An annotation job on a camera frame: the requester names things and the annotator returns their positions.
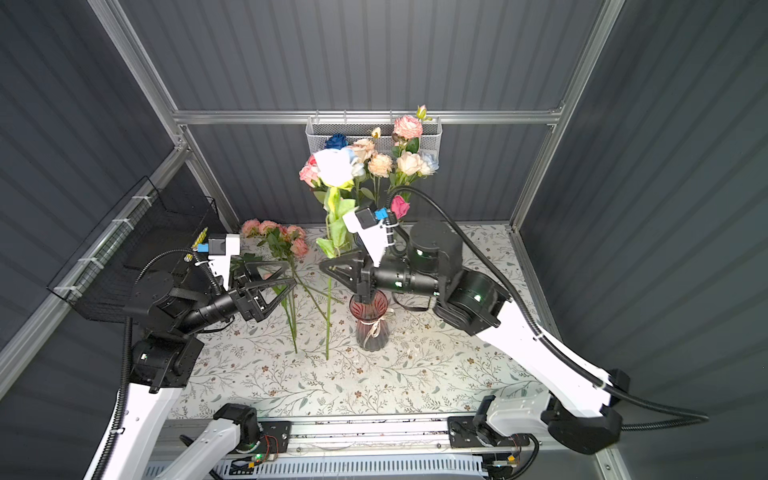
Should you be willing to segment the pale pink rose stem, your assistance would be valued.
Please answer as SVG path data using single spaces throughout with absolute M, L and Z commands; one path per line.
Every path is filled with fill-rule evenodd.
M 390 185 L 387 193 L 391 194 L 397 187 L 410 186 L 416 180 L 431 174 L 431 167 L 421 155 L 405 151 L 395 161 L 389 176 Z

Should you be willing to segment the light pink rose stem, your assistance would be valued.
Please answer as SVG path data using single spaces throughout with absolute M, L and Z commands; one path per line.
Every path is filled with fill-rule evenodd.
M 299 179 L 305 182 L 310 188 L 318 187 L 322 181 L 319 176 L 319 169 L 316 165 L 305 164 L 299 172 Z

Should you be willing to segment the red glass vase with ribbon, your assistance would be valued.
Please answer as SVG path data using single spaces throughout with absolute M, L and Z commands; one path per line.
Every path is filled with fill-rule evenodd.
M 365 351 L 375 352 L 383 349 L 390 339 L 390 326 L 386 315 L 389 302 L 382 290 L 376 290 L 370 303 L 350 299 L 349 310 L 356 320 L 355 338 Z

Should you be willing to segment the magenta rose stem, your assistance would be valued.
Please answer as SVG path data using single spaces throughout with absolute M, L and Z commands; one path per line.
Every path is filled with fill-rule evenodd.
M 390 203 L 390 210 L 395 218 L 400 220 L 408 214 L 410 203 L 402 195 L 395 195 Z

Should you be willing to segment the white rose with green leaves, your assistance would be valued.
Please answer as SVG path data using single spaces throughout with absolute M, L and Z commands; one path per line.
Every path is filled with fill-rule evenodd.
M 326 187 L 323 200 L 326 212 L 326 236 L 316 241 L 328 259 L 340 257 L 352 249 L 353 238 L 343 217 L 357 207 L 354 189 L 356 162 L 352 150 L 325 149 L 313 154 L 318 178 Z

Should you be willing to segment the pink cream peony spray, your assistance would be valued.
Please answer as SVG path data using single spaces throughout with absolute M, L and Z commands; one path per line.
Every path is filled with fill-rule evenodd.
M 427 120 L 430 120 L 430 117 L 425 105 L 419 106 L 415 114 L 404 115 L 395 120 L 392 134 L 393 167 L 395 161 L 405 151 L 422 155 L 421 138 L 424 133 L 424 122 Z

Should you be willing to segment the white rose stem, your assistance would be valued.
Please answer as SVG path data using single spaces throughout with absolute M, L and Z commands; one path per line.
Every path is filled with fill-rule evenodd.
M 434 175 L 439 169 L 438 159 L 429 152 L 424 152 L 421 155 L 421 167 L 419 169 L 419 175 L 422 177 L 428 177 Z

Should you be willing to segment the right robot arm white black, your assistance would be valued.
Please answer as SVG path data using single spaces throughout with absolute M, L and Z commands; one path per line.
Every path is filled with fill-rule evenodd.
M 463 235 L 436 221 L 417 223 L 403 254 L 394 252 L 397 224 L 385 211 L 348 213 L 342 223 L 361 248 L 325 260 L 320 269 L 345 285 L 355 300 L 371 305 L 378 293 L 434 299 L 433 312 L 449 326 L 509 355 L 546 387 L 529 399 L 486 396 L 461 444 L 523 445 L 547 434 L 577 453 L 592 455 L 618 442 L 622 418 L 611 395 L 576 372 L 577 367 L 611 384 L 606 371 L 584 361 L 536 322 L 527 321 L 521 300 L 490 276 L 463 264 Z

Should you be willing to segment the blue rose stem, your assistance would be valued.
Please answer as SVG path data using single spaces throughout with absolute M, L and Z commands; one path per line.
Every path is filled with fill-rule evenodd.
M 324 144 L 325 149 L 341 150 L 349 145 L 349 141 L 344 134 L 336 133 L 330 136 Z

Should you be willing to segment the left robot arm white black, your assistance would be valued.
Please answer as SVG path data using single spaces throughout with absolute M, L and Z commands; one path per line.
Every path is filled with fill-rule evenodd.
M 86 471 L 88 479 L 139 479 L 170 409 L 204 347 L 201 334 L 236 316 L 261 322 L 296 285 L 285 261 L 251 261 L 225 287 L 208 262 L 208 285 L 189 289 L 171 273 L 145 267 L 124 307 L 120 384 L 110 424 Z

